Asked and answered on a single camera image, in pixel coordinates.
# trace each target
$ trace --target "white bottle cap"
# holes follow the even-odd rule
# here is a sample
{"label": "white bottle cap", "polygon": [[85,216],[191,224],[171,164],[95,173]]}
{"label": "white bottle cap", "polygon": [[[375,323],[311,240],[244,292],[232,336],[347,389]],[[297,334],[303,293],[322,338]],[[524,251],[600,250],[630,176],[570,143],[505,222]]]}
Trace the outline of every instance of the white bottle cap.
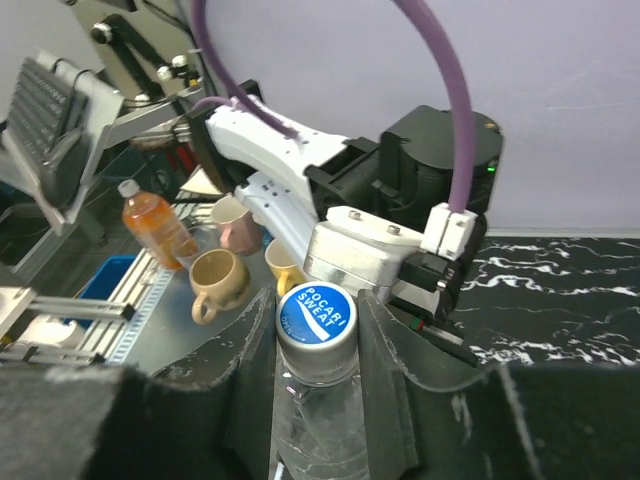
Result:
{"label": "white bottle cap", "polygon": [[333,384],[358,361],[358,315],[343,288],[310,282],[287,293],[276,312],[285,365],[300,380]]}
{"label": "white bottle cap", "polygon": [[118,191],[124,198],[131,198],[140,191],[140,185],[133,179],[125,180],[118,185]]}

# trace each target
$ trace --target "orange tea bottle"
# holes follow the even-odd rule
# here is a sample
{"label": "orange tea bottle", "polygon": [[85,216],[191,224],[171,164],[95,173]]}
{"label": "orange tea bottle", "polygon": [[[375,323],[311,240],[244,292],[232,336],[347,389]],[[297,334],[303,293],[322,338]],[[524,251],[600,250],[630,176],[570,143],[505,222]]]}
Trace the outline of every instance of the orange tea bottle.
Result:
{"label": "orange tea bottle", "polygon": [[125,226],[158,263],[172,270],[180,269],[180,263],[171,253],[171,244],[176,237],[188,243],[189,232],[171,205],[160,195],[140,190],[135,180],[125,180],[118,191],[125,199],[122,210]]}

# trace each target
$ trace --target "plastic bottle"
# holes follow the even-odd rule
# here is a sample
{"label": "plastic bottle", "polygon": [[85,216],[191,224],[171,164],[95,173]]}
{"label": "plastic bottle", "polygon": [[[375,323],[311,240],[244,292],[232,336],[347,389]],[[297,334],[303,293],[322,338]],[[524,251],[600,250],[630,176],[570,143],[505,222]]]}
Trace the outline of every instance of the plastic bottle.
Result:
{"label": "plastic bottle", "polygon": [[125,199],[122,221],[138,242],[149,249],[161,265],[172,270],[181,268],[171,254],[171,242],[177,236],[189,241],[189,232],[176,216],[171,205],[155,193],[140,190],[135,180],[125,180],[118,186]]}
{"label": "plastic bottle", "polygon": [[353,299],[307,283],[283,297],[276,319],[273,436],[283,463],[295,480],[368,479]]}

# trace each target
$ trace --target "ceramic cup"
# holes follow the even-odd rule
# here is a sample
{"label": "ceramic cup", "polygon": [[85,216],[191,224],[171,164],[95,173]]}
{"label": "ceramic cup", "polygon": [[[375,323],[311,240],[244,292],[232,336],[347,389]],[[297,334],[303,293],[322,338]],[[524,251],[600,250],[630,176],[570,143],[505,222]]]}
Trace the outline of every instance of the ceramic cup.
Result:
{"label": "ceramic cup", "polygon": [[278,296],[284,297],[296,285],[306,283],[305,276],[278,239],[269,244],[264,252],[264,259],[278,280]]}
{"label": "ceramic cup", "polygon": [[191,316],[198,325],[207,325],[218,312],[233,310],[247,299],[251,276],[238,256],[227,249],[207,252],[189,270],[196,294]]}
{"label": "ceramic cup", "polygon": [[220,231],[220,245],[241,255],[253,255],[262,248],[262,232],[251,212],[232,196],[219,200],[211,209],[211,221]]}

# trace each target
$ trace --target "mug handle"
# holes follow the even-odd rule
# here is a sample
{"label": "mug handle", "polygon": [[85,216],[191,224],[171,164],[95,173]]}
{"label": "mug handle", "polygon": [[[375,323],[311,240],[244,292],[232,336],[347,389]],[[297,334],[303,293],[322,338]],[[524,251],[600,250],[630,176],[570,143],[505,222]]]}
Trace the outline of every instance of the mug handle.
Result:
{"label": "mug handle", "polygon": [[[207,312],[203,315],[203,308],[207,309]],[[193,302],[193,307],[191,307],[191,317],[193,317],[193,321],[198,325],[208,325],[213,322],[213,319],[218,314],[218,309],[213,304],[213,302],[209,299],[209,295],[206,293],[201,293],[198,295],[198,298]]]}
{"label": "mug handle", "polygon": [[233,235],[233,229],[231,228],[227,228],[222,232],[220,236],[220,246],[222,246],[222,248],[230,249],[231,235]]}
{"label": "mug handle", "polygon": [[284,297],[287,294],[287,284],[289,283],[289,272],[283,272],[282,275],[278,277],[278,296]]}

